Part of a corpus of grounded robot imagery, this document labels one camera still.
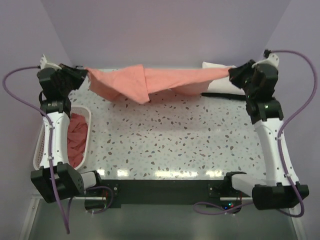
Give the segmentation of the salmon pink t-shirt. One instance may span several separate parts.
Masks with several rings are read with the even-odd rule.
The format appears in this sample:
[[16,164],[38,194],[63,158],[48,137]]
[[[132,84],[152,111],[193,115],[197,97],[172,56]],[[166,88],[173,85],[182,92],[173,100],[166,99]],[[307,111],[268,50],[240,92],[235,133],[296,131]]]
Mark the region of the salmon pink t-shirt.
[[142,64],[109,72],[86,68],[92,92],[110,102],[123,95],[138,104],[149,102],[150,94],[164,90],[186,96],[199,95],[211,82],[228,77],[230,69],[160,69],[145,68]]

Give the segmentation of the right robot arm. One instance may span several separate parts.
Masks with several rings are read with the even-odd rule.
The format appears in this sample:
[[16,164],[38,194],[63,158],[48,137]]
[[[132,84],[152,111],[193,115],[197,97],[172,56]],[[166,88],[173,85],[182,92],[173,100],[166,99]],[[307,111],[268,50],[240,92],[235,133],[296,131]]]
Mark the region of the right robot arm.
[[300,184],[281,132],[284,115],[280,102],[273,96],[278,69],[271,63],[249,60],[228,72],[230,82],[244,91],[246,112],[259,137],[266,176],[259,180],[243,172],[229,173],[230,180],[223,183],[223,192],[230,197],[239,191],[251,196],[258,210],[293,208],[310,192],[306,184]]

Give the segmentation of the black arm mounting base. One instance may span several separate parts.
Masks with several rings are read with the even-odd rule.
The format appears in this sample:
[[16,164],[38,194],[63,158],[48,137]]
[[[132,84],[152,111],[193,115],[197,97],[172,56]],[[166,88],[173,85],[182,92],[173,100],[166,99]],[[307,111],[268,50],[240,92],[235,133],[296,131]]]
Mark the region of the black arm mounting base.
[[111,180],[105,179],[102,186],[113,192],[111,208],[122,205],[193,205],[209,202],[219,206],[227,200],[249,198],[238,190],[231,189],[223,180]]

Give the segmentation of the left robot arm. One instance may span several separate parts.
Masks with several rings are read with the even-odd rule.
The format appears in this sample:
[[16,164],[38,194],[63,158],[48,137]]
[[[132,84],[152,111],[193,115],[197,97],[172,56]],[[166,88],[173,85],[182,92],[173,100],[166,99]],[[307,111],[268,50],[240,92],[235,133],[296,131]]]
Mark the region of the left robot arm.
[[47,203],[82,195],[85,190],[99,196],[104,190],[97,171],[79,173],[68,159],[67,135],[72,107],[69,94],[80,88],[87,74],[85,69],[60,64],[57,69],[45,67],[36,75],[45,97],[40,102],[44,145],[39,169],[31,172],[30,179]]

